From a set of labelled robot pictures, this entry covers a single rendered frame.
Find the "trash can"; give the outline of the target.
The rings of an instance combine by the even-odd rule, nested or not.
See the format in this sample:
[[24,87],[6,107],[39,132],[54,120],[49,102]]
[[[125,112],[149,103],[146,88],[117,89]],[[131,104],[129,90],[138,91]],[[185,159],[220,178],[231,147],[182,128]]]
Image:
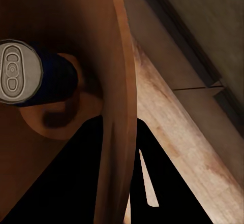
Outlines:
[[123,0],[0,0],[0,41],[23,39],[78,74],[64,102],[0,103],[0,223],[89,119],[103,116],[94,224],[123,224],[134,170],[137,86]]

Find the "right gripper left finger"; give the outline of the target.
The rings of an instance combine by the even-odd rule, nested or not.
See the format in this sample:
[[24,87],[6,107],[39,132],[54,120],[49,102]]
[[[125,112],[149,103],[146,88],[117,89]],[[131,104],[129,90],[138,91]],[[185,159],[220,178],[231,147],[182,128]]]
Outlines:
[[87,120],[0,224],[94,224],[103,133]]

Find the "can of soda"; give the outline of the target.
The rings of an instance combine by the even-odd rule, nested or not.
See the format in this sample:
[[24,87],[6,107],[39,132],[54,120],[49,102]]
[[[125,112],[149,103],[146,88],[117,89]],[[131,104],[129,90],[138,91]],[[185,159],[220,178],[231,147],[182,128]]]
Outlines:
[[30,107],[64,102],[77,84],[77,70],[64,57],[32,41],[0,41],[0,103]]

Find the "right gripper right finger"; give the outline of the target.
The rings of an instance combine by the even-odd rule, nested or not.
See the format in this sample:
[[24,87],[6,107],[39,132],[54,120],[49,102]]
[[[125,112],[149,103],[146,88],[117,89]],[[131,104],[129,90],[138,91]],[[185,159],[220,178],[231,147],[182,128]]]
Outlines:
[[[159,207],[147,203],[141,150]],[[131,224],[213,224],[147,124],[137,119]]]

